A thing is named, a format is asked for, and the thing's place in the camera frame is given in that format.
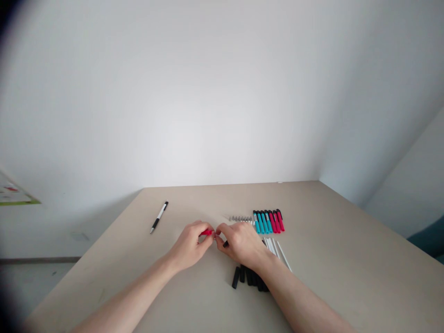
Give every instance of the finger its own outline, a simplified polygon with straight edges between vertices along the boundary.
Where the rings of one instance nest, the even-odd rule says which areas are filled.
[[[202,249],[203,252],[206,252],[208,248],[211,246],[211,244],[213,244],[213,240],[214,240],[214,234],[208,235],[205,237],[202,243],[200,243],[197,247]]]
[[[228,239],[233,234],[233,229],[231,226],[227,225],[226,223],[221,223],[216,228],[216,235],[220,235],[221,232],[225,235],[225,237]]]
[[[228,254],[228,248],[223,247],[224,243],[225,243],[224,240],[220,238],[218,235],[216,235],[217,249],[225,254]]]
[[[209,224],[208,222],[202,222],[202,221],[199,221],[199,223],[193,224],[192,228],[196,231],[196,233],[198,235],[207,229],[214,231],[214,228],[211,226],[211,224]]]

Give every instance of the forearm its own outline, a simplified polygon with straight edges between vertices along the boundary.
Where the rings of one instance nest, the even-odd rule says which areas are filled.
[[[168,258],[162,257],[136,281],[78,325],[73,333],[133,332],[153,300],[175,273]]]
[[[274,254],[268,253],[255,270],[295,332],[355,332]]]

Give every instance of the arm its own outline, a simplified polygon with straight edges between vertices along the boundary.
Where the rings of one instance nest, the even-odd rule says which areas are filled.
[[[214,240],[214,234],[198,242],[201,232],[212,231],[208,223],[196,221],[185,227],[171,250],[136,281],[115,295],[79,324],[73,333],[131,333],[168,281],[202,258]]]
[[[262,243],[253,227],[245,222],[216,229],[229,246],[216,236],[217,248],[255,271],[265,282],[295,332],[354,333],[350,324],[293,275]]]

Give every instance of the poster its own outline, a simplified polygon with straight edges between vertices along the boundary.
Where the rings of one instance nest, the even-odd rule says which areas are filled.
[[[0,172],[0,206],[39,203],[40,201],[30,196]]]

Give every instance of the teal marker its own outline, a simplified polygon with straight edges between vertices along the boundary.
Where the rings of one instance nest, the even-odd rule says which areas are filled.
[[[270,218],[268,217],[268,211],[265,211],[265,218],[267,219],[268,231],[270,232],[270,234],[272,234],[273,228],[271,227]]]
[[[258,234],[260,234],[260,227],[259,227],[259,222],[258,222],[258,216],[256,215],[256,211],[253,210],[253,215],[254,215],[254,224],[256,224],[256,232]]]
[[[257,212],[257,213],[258,213],[258,218],[259,218],[260,233],[265,234],[264,225],[262,224],[262,219],[260,218],[260,213],[259,212]]]
[[[269,234],[270,232],[268,231],[268,226],[267,226],[267,220],[265,219],[265,215],[264,215],[264,211],[261,210],[260,214],[262,216],[262,220],[264,221],[264,228],[265,228],[265,233]]]

